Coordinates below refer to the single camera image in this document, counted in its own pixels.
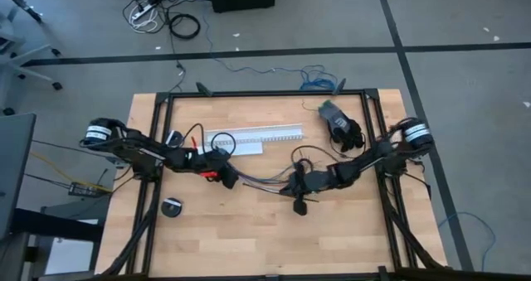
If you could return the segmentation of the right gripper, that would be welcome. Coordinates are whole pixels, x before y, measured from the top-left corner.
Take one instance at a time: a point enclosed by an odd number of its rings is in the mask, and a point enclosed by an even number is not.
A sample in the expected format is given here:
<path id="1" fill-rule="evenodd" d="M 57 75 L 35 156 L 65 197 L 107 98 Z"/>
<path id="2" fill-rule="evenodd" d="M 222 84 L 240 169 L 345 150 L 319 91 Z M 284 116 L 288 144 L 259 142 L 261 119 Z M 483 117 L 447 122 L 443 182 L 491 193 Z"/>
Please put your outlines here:
<path id="1" fill-rule="evenodd" d="M 300 216 L 305 216 L 308 210 L 304 196 L 312 192 L 325 191 L 329 189 L 329 186 L 329 174 L 327 172 L 311 171 L 306 173 L 303 163 L 297 162 L 293 180 L 290 180 L 284 188 L 280 189 L 280 194 L 295 197 L 294 212 Z"/>

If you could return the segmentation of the black desk bar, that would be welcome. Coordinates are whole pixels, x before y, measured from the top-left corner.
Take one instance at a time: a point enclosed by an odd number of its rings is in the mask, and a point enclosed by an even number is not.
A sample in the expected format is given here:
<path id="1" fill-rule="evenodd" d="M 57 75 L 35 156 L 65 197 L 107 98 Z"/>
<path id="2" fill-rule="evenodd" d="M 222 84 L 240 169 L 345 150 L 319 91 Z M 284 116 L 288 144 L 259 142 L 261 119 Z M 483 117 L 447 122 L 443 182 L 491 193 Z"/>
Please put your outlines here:
<path id="1" fill-rule="evenodd" d="M 68 240 L 100 242 L 103 227 L 78 220 L 49 216 L 35 211 L 15 209 L 9 226 L 12 233 L 28 233 Z"/>

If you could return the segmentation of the white power strip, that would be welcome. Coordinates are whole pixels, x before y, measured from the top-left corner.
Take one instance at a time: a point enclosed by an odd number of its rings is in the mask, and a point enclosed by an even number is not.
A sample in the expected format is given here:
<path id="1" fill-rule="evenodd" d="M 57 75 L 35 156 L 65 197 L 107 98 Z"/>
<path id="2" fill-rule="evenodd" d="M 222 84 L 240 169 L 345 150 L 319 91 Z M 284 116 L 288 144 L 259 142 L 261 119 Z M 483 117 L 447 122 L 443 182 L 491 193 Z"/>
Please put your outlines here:
<path id="1" fill-rule="evenodd" d="M 135 29 L 147 25 L 157 26 L 158 11 L 153 4 L 144 2 L 134 2 L 134 7 L 129 12 L 128 23 Z"/>

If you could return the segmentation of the dark safety glasses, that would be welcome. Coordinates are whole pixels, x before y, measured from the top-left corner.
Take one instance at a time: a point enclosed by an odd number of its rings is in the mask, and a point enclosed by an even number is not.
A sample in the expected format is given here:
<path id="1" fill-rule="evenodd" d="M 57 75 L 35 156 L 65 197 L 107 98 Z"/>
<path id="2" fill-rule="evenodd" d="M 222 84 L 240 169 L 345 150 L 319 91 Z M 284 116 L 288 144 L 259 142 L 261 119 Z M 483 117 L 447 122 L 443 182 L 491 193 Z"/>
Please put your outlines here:
<path id="1" fill-rule="evenodd" d="M 328 130 L 333 142 L 341 145 L 342 153 L 353 148 L 361 148 L 365 144 L 361 128 L 353 119 L 349 120 L 347 131 L 342 128 L 332 128 L 330 125 L 328 125 Z"/>

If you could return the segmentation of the white slotted cable raceway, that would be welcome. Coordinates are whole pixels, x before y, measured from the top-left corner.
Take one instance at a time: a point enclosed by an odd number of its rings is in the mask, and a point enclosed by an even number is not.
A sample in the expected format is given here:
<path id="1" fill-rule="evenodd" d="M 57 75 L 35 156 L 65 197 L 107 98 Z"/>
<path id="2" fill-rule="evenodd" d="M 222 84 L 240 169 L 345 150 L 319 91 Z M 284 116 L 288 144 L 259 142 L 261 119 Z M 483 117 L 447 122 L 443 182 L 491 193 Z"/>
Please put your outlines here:
<path id="1" fill-rule="evenodd" d="M 300 140 L 304 137 L 302 124 L 229 128 L 206 131 L 207 142 L 216 145 L 233 143 L 263 143 Z"/>

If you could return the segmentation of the grey office chair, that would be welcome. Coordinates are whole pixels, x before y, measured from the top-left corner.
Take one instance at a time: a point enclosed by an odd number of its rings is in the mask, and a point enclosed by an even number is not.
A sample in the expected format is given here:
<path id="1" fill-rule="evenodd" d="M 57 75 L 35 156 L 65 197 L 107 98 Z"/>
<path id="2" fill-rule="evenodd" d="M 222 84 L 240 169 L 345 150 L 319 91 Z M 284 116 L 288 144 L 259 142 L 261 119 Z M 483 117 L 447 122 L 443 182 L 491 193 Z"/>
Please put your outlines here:
<path id="1" fill-rule="evenodd" d="M 33 76 L 49 82 L 54 90 L 61 90 L 63 88 L 61 83 L 54 81 L 51 77 L 22 67 L 44 51 L 50 51 L 55 57 L 60 57 L 61 53 L 56 48 L 52 48 L 49 44 L 46 44 L 18 55 L 17 51 L 25 43 L 25 39 L 16 34 L 12 22 L 0 13 L 0 111 L 5 116 L 15 114 L 14 109 L 6 106 L 7 91 L 13 77 L 18 77 L 23 80 L 28 76 Z"/>

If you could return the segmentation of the grey desk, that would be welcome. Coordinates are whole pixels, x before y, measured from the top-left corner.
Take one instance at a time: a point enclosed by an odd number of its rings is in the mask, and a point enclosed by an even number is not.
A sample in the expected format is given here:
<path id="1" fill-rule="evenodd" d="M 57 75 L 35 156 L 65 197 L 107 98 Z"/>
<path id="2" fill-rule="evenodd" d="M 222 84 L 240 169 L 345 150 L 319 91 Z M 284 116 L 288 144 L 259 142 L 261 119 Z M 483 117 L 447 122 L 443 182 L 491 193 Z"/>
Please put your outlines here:
<path id="1" fill-rule="evenodd" d="M 11 230 L 36 119 L 32 113 L 0 117 L 0 241 Z"/>

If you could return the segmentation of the black hub box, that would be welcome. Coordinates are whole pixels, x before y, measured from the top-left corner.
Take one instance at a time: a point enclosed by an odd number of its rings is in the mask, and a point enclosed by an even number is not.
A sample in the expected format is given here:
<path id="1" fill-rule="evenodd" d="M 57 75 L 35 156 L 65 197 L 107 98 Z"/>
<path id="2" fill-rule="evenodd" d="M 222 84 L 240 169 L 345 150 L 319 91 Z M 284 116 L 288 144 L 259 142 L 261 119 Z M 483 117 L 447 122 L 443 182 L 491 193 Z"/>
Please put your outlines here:
<path id="1" fill-rule="evenodd" d="M 79 182 L 72 182 L 68 188 L 69 196 L 79 196 L 85 198 L 98 198 L 104 193 L 97 188 L 80 184 Z"/>

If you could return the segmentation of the dark desk leg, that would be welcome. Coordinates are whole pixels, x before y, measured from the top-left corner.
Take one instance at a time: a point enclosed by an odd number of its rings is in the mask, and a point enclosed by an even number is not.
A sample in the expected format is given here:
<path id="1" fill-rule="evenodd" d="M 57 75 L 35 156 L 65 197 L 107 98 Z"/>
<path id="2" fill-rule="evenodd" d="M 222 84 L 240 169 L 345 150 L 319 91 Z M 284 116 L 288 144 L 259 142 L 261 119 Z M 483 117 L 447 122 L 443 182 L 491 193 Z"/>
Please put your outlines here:
<path id="1" fill-rule="evenodd" d="M 25 0 L 11 0 L 13 1 L 19 8 L 21 8 L 24 12 L 26 12 L 31 18 L 33 18 L 36 22 L 42 23 L 41 16 L 33 10 L 32 7 L 30 7 Z"/>

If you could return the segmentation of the black aluminium table frame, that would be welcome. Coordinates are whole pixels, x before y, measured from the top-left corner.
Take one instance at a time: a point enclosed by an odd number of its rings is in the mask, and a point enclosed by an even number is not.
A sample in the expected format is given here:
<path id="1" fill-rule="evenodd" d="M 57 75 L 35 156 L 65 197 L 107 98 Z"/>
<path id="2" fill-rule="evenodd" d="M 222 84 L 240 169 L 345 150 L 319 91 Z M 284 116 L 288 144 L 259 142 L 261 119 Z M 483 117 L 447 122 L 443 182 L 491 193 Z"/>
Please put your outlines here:
<path id="1" fill-rule="evenodd" d="M 163 104 L 153 116 L 155 98 L 137 94 L 128 125 L 147 133 L 164 124 L 190 133 L 202 130 L 301 124 L 301 140 L 266 143 L 260 155 L 234 157 L 234 165 L 254 177 L 272 177 L 295 157 L 318 166 L 330 163 L 328 132 L 316 109 L 321 94 L 237 93 L 234 97 L 184 94 Z M 292 200 L 238 183 L 226 189 L 194 174 L 165 171 L 162 197 L 183 203 L 175 218 L 155 221 L 149 275 L 157 277 L 280 277 L 298 274 L 374 273 L 393 270 L 394 254 L 407 263 L 402 237 L 390 245 L 381 200 L 387 185 L 367 170 L 351 187 L 312 196 L 306 216 L 293 212 Z"/>

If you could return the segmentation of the white flat raceway lid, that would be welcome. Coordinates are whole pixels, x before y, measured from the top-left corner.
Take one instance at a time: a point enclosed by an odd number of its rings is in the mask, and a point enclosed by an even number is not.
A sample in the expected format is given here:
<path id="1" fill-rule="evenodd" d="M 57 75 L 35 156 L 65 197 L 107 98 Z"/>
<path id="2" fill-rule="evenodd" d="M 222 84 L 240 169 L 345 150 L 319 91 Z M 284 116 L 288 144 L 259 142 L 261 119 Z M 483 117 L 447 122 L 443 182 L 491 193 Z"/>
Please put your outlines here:
<path id="1" fill-rule="evenodd" d="M 263 153 L 262 143 L 237 143 L 236 145 L 229 143 L 227 145 L 217 145 L 217 147 L 226 150 L 228 153 L 235 148 L 232 153 L 233 156 L 260 155 Z"/>

